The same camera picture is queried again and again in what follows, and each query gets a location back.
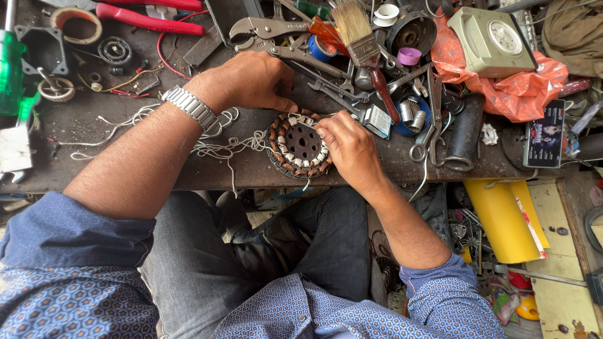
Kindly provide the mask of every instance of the orange plastic bag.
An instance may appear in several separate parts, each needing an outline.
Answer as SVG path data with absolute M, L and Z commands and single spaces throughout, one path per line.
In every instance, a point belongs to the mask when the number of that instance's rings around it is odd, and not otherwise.
M 438 35 L 431 48 L 431 60 L 445 83 L 461 83 L 472 92 L 485 95 L 484 111 L 504 115 L 512 122 L 525 122 L 544 117 L 544 107 L 553 99 L 567 80 L 563 63 L 532 51 L 538 68 L 519 72 L 506 79 L 479 78 L 465 70 L 465 54 L 461 41 L 451 28 L 447 17 L 434 18 Z

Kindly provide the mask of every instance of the blue tape roll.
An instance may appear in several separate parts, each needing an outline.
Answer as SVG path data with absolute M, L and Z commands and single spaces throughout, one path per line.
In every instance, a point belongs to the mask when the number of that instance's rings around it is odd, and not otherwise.
M 326 47 L 322 43 L 318 43 L 316 39 L 316 34 L 313 34 L 310 37 L 310 42 L 308 42 L 310 53 L 312 53 L 318 61 L 328 62 L 335 54 L 337 54 L 337 50 L 334 48 L 332 52 L 329 52 Z

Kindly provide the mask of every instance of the silver wristwatch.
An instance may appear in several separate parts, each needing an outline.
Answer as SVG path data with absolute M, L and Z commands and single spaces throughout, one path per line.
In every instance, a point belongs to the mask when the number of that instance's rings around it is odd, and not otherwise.
M 219 126 L 218 117 L 213 114 L 212 110 L 189 91 L 178 85 L 163 94 L 161 102 L 165 101 L 173 103 L 195 119 L 203 128 L 205 134 L 211 134 L 212 130 Z

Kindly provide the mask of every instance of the brush bristles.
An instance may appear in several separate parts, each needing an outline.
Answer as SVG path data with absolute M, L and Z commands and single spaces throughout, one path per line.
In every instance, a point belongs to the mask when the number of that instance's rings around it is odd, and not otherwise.
M 331 11 L 344 45 L 373 34 L 364 11 L 354 0 L 343 2 Z

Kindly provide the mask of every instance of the wooden brush handle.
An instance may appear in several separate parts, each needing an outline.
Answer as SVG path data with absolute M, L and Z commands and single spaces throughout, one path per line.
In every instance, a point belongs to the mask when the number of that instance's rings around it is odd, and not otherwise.
M 371 69 L 371 82 L 385 103 L 387 113 L 389 113 L 394 125 L 400 124 L 400 114 L 396 110 L 396 106 L 391 100 L 390 94 L 387 92 L 387 83 L 385 82 L 383 73 L 376 68 Z

